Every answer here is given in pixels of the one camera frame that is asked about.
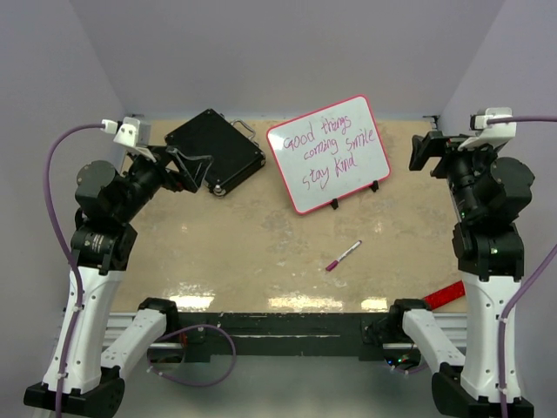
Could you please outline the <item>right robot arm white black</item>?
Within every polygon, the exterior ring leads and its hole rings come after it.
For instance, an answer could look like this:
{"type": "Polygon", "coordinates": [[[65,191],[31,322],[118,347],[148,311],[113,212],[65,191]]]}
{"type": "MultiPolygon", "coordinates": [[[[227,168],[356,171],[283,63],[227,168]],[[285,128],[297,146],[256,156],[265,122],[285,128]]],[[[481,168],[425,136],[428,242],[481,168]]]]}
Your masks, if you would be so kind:
{"type": "Polygon", "coordinates": [[[409,168],[447,182],[457,223],[453,251],[467,302],[466,351],[436,323],[431,308],[396,300],[390,336],[411,340],[432,373],[438,411],[451,417],[532,417],[521,393],[514,353],[512,300],[521,289],[525,250],[514,221],[531,202],[534,174],[515,158],[501,157],[493,142],[464,148],[467,138],[440,131],[412,138],[409,168]]]}

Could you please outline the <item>purple capped whiteboard marker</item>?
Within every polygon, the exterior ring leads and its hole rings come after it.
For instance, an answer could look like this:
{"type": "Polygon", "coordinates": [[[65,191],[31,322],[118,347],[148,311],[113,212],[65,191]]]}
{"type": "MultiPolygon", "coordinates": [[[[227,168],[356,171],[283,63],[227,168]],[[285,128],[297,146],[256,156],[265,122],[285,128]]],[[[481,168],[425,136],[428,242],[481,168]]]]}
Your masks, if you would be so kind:
{"type": "Polygon", "coordinates": [[[353,253],[358,247],[360,247],[362,244],[361,240],[356,241],[354,244],[352,244],[347,250],[345,250],[342,254],[340,254],[340,256],[338,258],[336,258],[334,261],[332,261],[326,268],[325,270],[327,272],[331,272],[334,268],[337,267],[337,265],[344,260],[347,256],[349,256],[351,253],[353,253]]]}

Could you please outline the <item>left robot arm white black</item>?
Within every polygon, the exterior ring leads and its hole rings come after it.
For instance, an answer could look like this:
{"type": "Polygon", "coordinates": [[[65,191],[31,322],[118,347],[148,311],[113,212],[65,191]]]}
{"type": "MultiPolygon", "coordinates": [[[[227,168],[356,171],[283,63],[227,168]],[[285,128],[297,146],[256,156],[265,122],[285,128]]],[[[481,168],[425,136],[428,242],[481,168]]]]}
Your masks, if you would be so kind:
{"type": "Polygon", "coordinates": [[[77,175],[76,231],[70,240],[70,287],[60,340],[43,379],[26,388],[23,403],[83,417],[112,417],[125,382],[151,343],[174,340],[177,305],[148,298],[132,323],[108,347],[111,306],[138,236],[131,222],[160,189],[196,192],[213,163],[174,146],[152,146],[128,171],[96,160],[77,175]]]}

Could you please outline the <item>whiteboard with pink frame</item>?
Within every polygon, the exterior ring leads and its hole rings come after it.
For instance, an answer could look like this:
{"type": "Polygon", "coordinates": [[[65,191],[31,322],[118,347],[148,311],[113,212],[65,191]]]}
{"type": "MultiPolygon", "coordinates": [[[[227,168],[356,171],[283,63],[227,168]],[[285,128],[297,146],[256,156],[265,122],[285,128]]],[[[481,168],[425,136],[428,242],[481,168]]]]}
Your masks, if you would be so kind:
{"type": "Polygon", "coordinates": [[[391,174],[372,107],[364,95],[275,125],[267,131],[266,140],[299,215],[391,174]]]}

